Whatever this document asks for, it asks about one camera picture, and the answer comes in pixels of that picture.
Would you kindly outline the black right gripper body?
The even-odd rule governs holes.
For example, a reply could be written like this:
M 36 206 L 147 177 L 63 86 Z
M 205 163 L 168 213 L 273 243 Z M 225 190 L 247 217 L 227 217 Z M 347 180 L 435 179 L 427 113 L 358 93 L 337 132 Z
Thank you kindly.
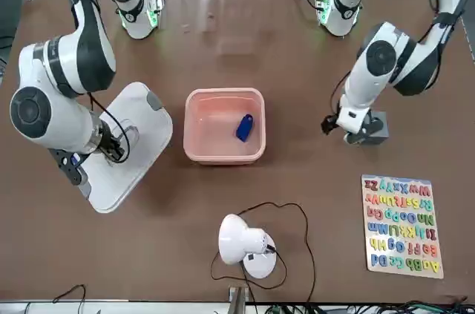
M 99 150 L 110 161 L 120 161 L 125 154 L 125 150 L 122 148 L 120 141 L 111 133 L 109 128 L 102 130 Z

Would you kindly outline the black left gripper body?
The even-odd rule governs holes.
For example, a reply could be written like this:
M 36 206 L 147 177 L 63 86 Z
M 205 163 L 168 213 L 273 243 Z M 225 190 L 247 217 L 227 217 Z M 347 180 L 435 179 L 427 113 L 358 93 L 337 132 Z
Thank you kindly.
M 384 141 L 384 113 L 369 112 L 358 134 L 358 143 L 382 143 Z

